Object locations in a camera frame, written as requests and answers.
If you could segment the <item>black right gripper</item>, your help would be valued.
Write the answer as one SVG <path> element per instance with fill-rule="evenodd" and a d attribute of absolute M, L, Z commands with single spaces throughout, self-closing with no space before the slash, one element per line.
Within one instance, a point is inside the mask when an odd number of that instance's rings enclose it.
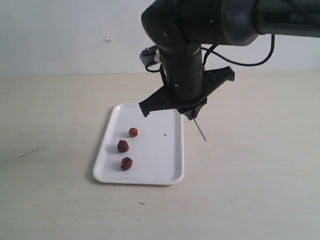
<path fill-rule="evenodd" d="M 163 86 L 159 92 L 138 103 L 144 117 L 151 112 L 176 109 L 188 120 L 196 119 L 207 103 L 207 97 L 225 81 L 235 79 L 235 73 L 229 66 L 213 70 L 200 67 L 190 72 L 173 68 L 170 74 L 161 66 L 160 75 Z"/>

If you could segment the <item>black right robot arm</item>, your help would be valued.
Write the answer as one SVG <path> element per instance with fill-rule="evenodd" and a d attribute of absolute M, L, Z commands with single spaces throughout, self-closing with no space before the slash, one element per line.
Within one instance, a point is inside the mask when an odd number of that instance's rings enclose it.
<path fill-rule="evenodd" d="M 140 60 L 159 65 L 163 85 L 139 103 L 144 116 L 175 109 L 194 120 L 208 96 L 226 81 L 230 67 L 207 70 L 209 54 L 220 45 L 247 46 L 259 35 L 320 35 L 317 0 L 156 0 L 141 15 L 154 46 Z"/>

